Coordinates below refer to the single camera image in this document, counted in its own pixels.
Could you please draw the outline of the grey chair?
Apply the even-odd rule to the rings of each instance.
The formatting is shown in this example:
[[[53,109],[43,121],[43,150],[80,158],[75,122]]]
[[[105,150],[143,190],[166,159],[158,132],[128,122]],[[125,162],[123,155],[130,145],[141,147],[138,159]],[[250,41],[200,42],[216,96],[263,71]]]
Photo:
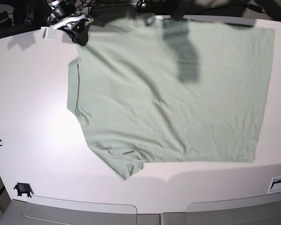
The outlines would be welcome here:
[[[185,216],[188,225],[274,224],[281,220],[281,198],[271,195],[194,203]]]
[[[137,215],[90,212],[62,209],[28,203],[24,207],[24,217],[54,223],[56,225],[135,225]]]

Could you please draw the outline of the black clamp on table edge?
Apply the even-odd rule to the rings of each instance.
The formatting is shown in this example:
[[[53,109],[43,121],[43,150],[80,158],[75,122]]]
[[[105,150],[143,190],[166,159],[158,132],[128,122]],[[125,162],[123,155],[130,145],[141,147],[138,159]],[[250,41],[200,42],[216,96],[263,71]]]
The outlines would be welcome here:
[[[26,194],[28,198],[31,198],[34,194],[30,184],[28,183],[17,183],[14,187],[14,189],[17,191],[18,196],[22,196],[23,194]]]

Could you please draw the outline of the grey chair back right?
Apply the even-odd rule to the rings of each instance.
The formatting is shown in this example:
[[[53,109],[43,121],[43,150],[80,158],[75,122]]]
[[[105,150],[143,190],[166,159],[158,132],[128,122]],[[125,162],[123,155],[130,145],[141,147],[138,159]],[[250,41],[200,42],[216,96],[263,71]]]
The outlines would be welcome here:
[[[194,203],[185,216],[188,225],[274,224],[281,220],[281,198],[271,195]]]

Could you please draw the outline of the black power adapter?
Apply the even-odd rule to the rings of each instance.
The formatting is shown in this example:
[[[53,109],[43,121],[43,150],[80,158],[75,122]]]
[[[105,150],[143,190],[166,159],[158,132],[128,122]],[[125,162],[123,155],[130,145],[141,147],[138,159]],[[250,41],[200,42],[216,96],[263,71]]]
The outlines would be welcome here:
[[[253,11],[253,12],[256,12],[256,13],[259,13],[261,14],[263,12],[263,9],[257,5],[254,5],[254,4],[246,4],[246,3],[239,3],[239,6],[241,6],[244,11],[246,10],[250,10],[250,11]]]

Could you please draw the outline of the light green T-shirt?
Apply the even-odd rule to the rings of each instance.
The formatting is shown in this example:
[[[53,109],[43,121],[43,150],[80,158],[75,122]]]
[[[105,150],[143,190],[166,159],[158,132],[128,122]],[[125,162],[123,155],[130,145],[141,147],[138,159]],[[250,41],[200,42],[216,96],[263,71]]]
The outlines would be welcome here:
[[[120,179],[146,163],[254,159],[275,31],[133,15],[93,22],[68,66],[68,110]]]

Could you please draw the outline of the grey chair back left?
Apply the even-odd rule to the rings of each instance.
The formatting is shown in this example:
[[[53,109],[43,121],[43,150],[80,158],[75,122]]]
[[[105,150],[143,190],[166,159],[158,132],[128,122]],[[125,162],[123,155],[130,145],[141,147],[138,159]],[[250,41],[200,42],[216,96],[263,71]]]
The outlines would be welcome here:
[[[54,223],[56,225],[135,225],[137,215],[90,212],[62,209],[28,203],[24,207],[24,217]]]

